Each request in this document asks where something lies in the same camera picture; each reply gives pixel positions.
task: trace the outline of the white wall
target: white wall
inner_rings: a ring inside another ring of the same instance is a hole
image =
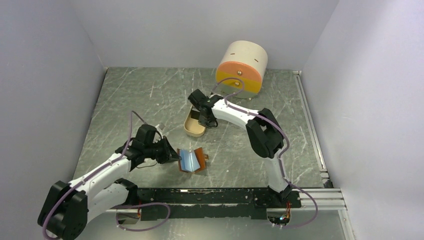
[[[50,186],[74,174],[105,70],[66,0],[0,3],[0,239],[42,239]]]
[[[73,0],[109,67],[216,68],[248,40],[268,67],[300,70],[338,0]]]
[[[302,82],[358,240],[424,238],[424,2],[341,0]]]

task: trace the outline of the orange object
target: orange object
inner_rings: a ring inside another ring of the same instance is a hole
[[[226,78],[238,78],[244,82],[244,91],[235,97],[247,99],[259,93],[268,64],[267,52],[258,44],[250,41],[235,41],[225,52],[216,69],[216,82]],[[218,87],[226,94],[232,94],[242,88],[242,83],[229,79]]]

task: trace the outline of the cable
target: cable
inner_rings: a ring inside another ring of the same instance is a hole
[[[159,137],[160,137],[160,139],[162,140],[162,139],[164,139],[163,137],[162,137],[162,134],[156,129],[156,133],[157,134],[159,134]]]
[[[101,165],[98,169],[96,169],[95,171],[93,171],[90,175],[86,176],[82,181],[76,183],[73,187],[71,187],[56,202],[56,204],[51,208],[50,212],[45,217],[44,222],[42,224],[42,235],[43,235],[43,237],[45,239],[47,239],[47,240],[58,240],[59,239],[59,237],[50,237],[49,235],[47,235],[47,224],[49,223],[49,221],[52,218],[52,216],[53,216],[54,212],[56,211],[56,209],[58,209],[58,207],[60,206],[60,204],[63,203],[63,201],[67,198],[67,196],[69,196],[69,194],[71,194],[75,189],[79,188],[85,182],[90,181],[90,179],[92,179],[94,176],[96,176],[99,172],[101,172],[105,168],[109,167],[110,165],[113,165],[114,163],[118,162],[119,160],[121,160],[124,157],[125,152],[127,151],[127,148],[128,148],[128,146],[130,144],[130,141],[131,141],[131,133],[133,131],[133,114],[135,114],[144,124],[147,124],[147,122],[138,113],[136,113],[134,110],[131,110],[129,112],[128,138],[126,140],[125,147],[123,148],[121,155],[118,156],[117,158],[113,159],[110,163],[108,162],[108,163],[105,163],[105,164]]]
[[[134,206],[124,206],[124,205],[120,205],[120,206],[116,206],[116,208],[122,208],[122,209],[133,209],[133,208],[142,208],[142,207],[148,207],[148,206],[154,206],[154,205],[161,205],[166,207],[166,209],[168,209],[168,213],[165,217],[165,219],[163,221],[161,221],[160,223],[158,223],[157,225],[148,227],[148,228],[144,228],[144,229],[131,229],[131,228],[126,228],[123,227],[119,224],[119,220],[118,220],[118,215],[116,215],[115,219],[116,219],[116,227],[124,230],[124,231],[130,231],[130,232],[145,232],[145,231],[149,231],[155,228],[158,228],[160,226],[162,226],[166,221],[168,221],[168,219],[170,218],[171,215],[171,208],[168,204],[163,203],[163,202],[151,202],[151,203],[145,203],[145,204],[140,204],[140,205],[134,205]]]
[[[156,163],[155,163],[155,164],[153,164],[153,165],[148,165],[148,166],[136,166],[135,168],[136,168],[136,169],[144,169],[144,168],[149,168],[149,167],[156,166],[156,164],[158,164],[158,162],[156,162]]]
[[[294,228],[300,228],[300,227],[303,227],[303,226],[305,226],[305,225],[307,225],[307,224],[309,224],[310,222],[312,222],[313,220],[315,220],[316,218],[317,218],[317,216],[318,216],[318,204],[317,204],[317,202],[315,201],[315,199],[309,194],[309,193],[307,193],[306,191],[304,191],[302,188],[300,188],[300,187],[298,187],[298,186],[296,186],[296,185],[294,185],[293,183],[291,183],[290,181],[288,181],[287,180],[287,178],[286,178],[286,175],[284,174],[284,169],[283,169],[283,165],[284,165],[284,162],[283,162],[283,159],[282,159],[282,156],[283,156],[283,153],[285,153],[288,149],[289,149],[289,147],[290,147],[290,142],[289,142],[289,138],[286,136],[286,134],[284,133],[284,131],[281,129],[281,127],[279,127],[277,124],[275,124],[274,122],[272,122],[271,120],[269,120],[268,118],[266,118],[266,117],[264,117],[264,116],[261,116],[261,115],[259,115],[259,114],[256,114],[256,113],[253,113],[253,112],[248,112],[248,111],[245,111],[245,110],[243,110],[243,109],[241,109],[241,108],[239,108],[239,107],[236,107],[236,106],[233,106],[233,105],[231,105],[229,102],[228,102],[228,98],[229,97],[232,97],[232,96],[235,96],[235,95],[237,95],[237,94],[239,94],[239,93],[241,93],[244,89],[245,89],[245,82],[243,81],[243,80],[241,80],[240,78],[237,78],[237,77],[227,77],[227,78],[224,78],[224,79],[222,79],[221,81],[219,81],[216,85],[215,85],[215,87],[212,89],[212,92],[214,92],[214,90],[218,87],[218,85],[219,84],[221,84],[222,82],[224,82],[224,81],[227,81],[227,80],[230,80],[230,79],[233,79],[233,80],[237,80],[237,81],[240,81],[241,82],[241,89],[239,90],[239,91],[237,91],[237,92],[234,92],[234,93],[232,93],[232,94],[229,94],[229,95],[227,95],[227,96],[225,96],[224,97],[224,102],[225,102],[225,105],[227,106],[227,107],[229,107],[229,108],[231,108],[231,109],[234,109],[234,110],[236,110],[236,111],[239,111],[239,112],[241,112],[241,113],[244,113],[244,114],[247,114],[247,115],[252,115],[252,116],[255,116],[255,117],[258,117],[258,118],[260,118],[260,119],[262,119],[262,120],[264,120],[264,121],[266,121],[267,123],[269,123],[269,124],[271,124],[275,129],[277,129],[278,131],[279,131],[279,133],[283,136],[283,138],[285,139],[285,141],[286,141],[286,147],[278,154],[278,156],[277,156],[277,158],[278,158],[278,160],[279,160],[279,167],[280,167],[280,170],[281,170],[281,174],[282,174],[282,179],[288,184],[288,185],[290,185],[292,188],[295,188],[295,189],[297,189],[297,190],[299,190],[301,193],[303,193],[303,194],[306,194],[311,200],[312,200],[312,202],[313,202],[313,205],[315,206],[315,214],[311,217],[311,219],[309,219],[309,220],[307,220],[307,221],[305,221],[305,222],[303,222],[303,223],[301,223],[301,224],[296,224],[296,225],[288,225],[288,226],[283,226],[282,228],[284,228],[284,229],[294,229]]]

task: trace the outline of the wire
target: wire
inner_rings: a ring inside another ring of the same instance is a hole
[[[239,94],[239,93],[241,93],[244,89],[245,89],[245,82],[243,81],[243,80],[241,80],[240,78],[237,78],[237,77],[227,77],[227,78],[224,78],[224,79],[222,79],[221,81],[219,81],[216,85],[215,85],[215,87],[212,89],[212,92],[214,92],[214,90],[218,87],[218,85],[219,84],[221,84],[222,82],[224,82],[224,81],[227,81],[227,80],[237,80],[237,81],[240,81],[241,82],[241,89],[239,90],[239,91],[237,91],[237,92],[234,92],[234,93],[232,93],[232,94],[229,94],[229,95],[227,95],[227,96],[225,96],[224,97],[224,102],[225,102],[225,105],[227,106],[227,107],[229,107],[229,108],[231,108],[231,109],[234,109],[234,110],[236,110],[236,111],[239,111],[239,112],[241,112],[241,113],[244,113],[244,114],[247,114],[247,115],[252,115],[252,116],[255,116],[255,117],[258,117],[258,118],[260,118],[260,119],[262,119],[262,120],[264,120],[264,121],[266,121],[267,123],[269,123],[269,124],[271,124],[275,129],[277,129],[278,131],[279,131],[279,133],[283,136],[283,138],[285,139],[285,142],[286,142],[286,147],[278,154],[278,156],[277,156],[277,158],[278,158],[278,160],[279,160],[279,167],[280,167],[280,171],[281,171],[281,174],[282,174],[282,179],[288,184],[288,185],[290,185],[292,188],[295,188],[295,189],[297,189],[297,190],[299,190],[301,193],[303,193],[303,194],[305,194],[305,195],[307,195],[311,200],[312,200],[312,202],[313,202],[313,205],[315,206],[315,214],[309,219],[309,220],[307,220],[307,221],[305,221],[305,222],[303,222],[303,223],[301,223],[301,224],[296,224],[296,225],[288,225],[288,226],[282,226],[282,228],[284,228],[284,229],[294,229],[294,228],[300,228],[300,227],[303,227],[303,226],[305,226],[305,225],[307,225],[307,224],[309,224],[310,222],[312,222],[312,221],[314,221],[316,218],[317,218],[317,216],[318,216],[318,204],[317,204],[317,202],[315,201],[315,199],[309,194],[309,193],[307,193],[306,191],[304,191],[302,188],[300,188],[300,187],[298,187],[298,186],[296,186],[296,185],[294,185],[293,183],[291,183],[289,180],[287,180],[287,178],[286,178],[286,175],[284,174],[284,161],[283,161],[283,159],[282,159],[282,156],[283,156],[283,153],[285,153],[288,149],[289,149],[289,147],[290,147],[290,142],[289,142],[289,138],[287,137],[287,135],[284,133],[284,131],[281,129],[281,127],[279,127],[277,124],[275,124],[274,122],[272,122],[271,120],[269,120],[268,118],[266,118],[266,117],[264,117],[264,116],[261,116],[261,115],[259,115],[259,114],[256,114],[256,113],[253,113],[253,112],[248,112],[248,111],[245,111],[245,110],[243,110],[243,109],[241,109],[241,108],[239,108],[239,107],[236,107],[236,106],[234,106],[234,105],[232,105],[232,104],[230,104],[229,102],[228,102],[228,98],[229,97],[232,97],[232,96],[235,96],[235,95],[237,95],[237,94]]]
[[[148,165],[148,166],[136,166],[135,168],[137,168],[137,169],[144,169],[144,168],[149,168],[149,167],[156,166],[156,164],[158,164],[158,162],[156,162],[156,163],[155,163],[155,164],[153,164],[153,165]]]
[[[123,227],[119,224],[119,220],[118,220],[118,215],[116,215],[115,219],[116,219],[116,226],[122,230],[125,231],[130,231],[130,232],[145,232],[145,231],[149,231],[155,228],[158,228],[160,226],[162,226],[169,218],[171,215],[171,208],[168,204],[163,203],[163,202],[151,202],[151,203],[145,203],[145,204],[140,204],[140,205],[134,205],[134,206],[124,206],[124,205],[120,205],[120,206],[116,206],[116,208],[122,208],[122,209],[134,209],[134,208],[143,208],[143,207],[148,207],[148,206],[154,206],[154,205],[161,205],[166,207],[166,209],[168,209],[168,213],[166,214],[166,217],[163,221],[161,221],[160,223],[158,223],[157,225],[148,227],[148,228],[144,228],[144,229],[131,229],[131,228],[126,228]]]
[[[159,137],[160,137],[160,139],[162,140],[162,139],[164,139],[163,137],[162,137],[162,134],[156,129],[156,133],[157,134],[159,134]]]

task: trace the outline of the gray marbled surface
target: gray marbled surface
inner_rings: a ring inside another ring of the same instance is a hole
[[[218,121],[217,128],[207,129],[198,138],[184,132],[183,123],[191,107],[187,97],[197,88],[209,94],[214,84],[213,68],[109,68],[74,177],[103,163],[125,142],[128,112],[135,110],[151,125],[163,123],[164,134],[174,149],[203,147],[210,158],[206,170],[196,174],[180,172],[177,162],[134,169],[126,178],[139,187],[266,186],[264,162],[254,153],[247,133],[241,128]],[[300,187],[322,187],[320,167],[291,71],[267,70],[256,97],[233,98],[231,102],[249,109],[270,109],[290,140],[290,149],[284,154],[288,176]],[[141,121],[133,119],[135,135]],[[148,161],[142,166],[153,163]]]

